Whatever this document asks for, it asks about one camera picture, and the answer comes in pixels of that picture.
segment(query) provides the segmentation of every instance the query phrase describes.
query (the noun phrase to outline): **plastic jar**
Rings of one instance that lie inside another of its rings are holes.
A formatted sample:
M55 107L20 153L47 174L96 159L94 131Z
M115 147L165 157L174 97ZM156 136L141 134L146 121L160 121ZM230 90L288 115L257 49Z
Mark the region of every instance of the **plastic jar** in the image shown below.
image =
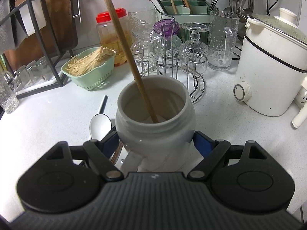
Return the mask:
M132 41L131 41L131 36L129 32L127 12L122 7L115 9L115 11L119 18L119 22L122 25L122 29L124 31L128 44L131 46ZM114 25L112 23L109 12L105 11L105 12L98 14L96 16L96 22L98 23L96 26L96 29L98 31L100 44L103 47L112 48L116 51L114 66L117 67L125 63L126 57L125 57L124 51L122 50L120 41L117 38L115 29L114 29Z

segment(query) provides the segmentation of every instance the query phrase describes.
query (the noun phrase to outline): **glass pitcher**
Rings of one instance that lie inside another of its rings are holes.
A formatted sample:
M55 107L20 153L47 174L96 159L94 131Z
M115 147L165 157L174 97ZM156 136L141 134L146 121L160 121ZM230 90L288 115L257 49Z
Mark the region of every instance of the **glass pitcher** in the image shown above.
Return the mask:
M8 85L8 76L11 78L13 91ZM8 71L0 73L0 106L5 110L7 114L12 113L17 108L19 101L15 96L17 85L14 77Z
M239 17L222 11L210 14L208 66L217 71L226 71L230 69L237 40Z

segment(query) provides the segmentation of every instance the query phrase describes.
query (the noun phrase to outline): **wooden cutting board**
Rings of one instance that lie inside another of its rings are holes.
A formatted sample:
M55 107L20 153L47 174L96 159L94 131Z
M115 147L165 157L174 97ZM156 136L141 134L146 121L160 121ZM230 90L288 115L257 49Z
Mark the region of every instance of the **wooden cutting board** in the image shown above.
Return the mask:
M15 5L19 5L25 0L15 0ZM75 48L78 44L75 21L72 17L71 0L46 0L51 24L60 50ZM48 53L55 53L55 47L51 40L48 27L40 30ZM7 50L5 55L13 70L22 65L27 65L33 60L38 60L43 56L36 34L25 38L16 50Z

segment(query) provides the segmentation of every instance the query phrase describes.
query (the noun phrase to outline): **glass lid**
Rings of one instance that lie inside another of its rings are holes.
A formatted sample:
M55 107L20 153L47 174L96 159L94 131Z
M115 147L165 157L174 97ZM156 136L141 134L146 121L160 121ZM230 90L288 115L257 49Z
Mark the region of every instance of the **glass lid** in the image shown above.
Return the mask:
M279 16L266 16L266 15L251 14L252 19L257 19L257 20L261 21L262 23L264 23L268 26L271 26L271 27L277 29L278 31L285 33L286 35L290 36L291 38L294 38L294 39L298 40L299 42L307 45L307 36L304 33L302 33L293 22L291 23L290 21L285 20L281 16L282 16L281 11L280 11L280 17Z

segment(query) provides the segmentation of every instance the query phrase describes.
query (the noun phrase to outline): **yellow liquid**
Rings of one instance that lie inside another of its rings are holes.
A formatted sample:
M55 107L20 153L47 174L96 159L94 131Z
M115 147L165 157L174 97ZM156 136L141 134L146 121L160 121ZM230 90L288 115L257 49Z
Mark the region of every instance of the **yellow liquid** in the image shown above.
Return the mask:
M125 31L124 34L125 34L125 38L128 44L131 46L132 41L131 41L130 33ZM111 34L111 35L108 35L108 37L101 39L100 44L103 47L112 48L116 51L114 66L117 67L125 63L126 57L125 57L124 51L122 50L122 46L116 34Z

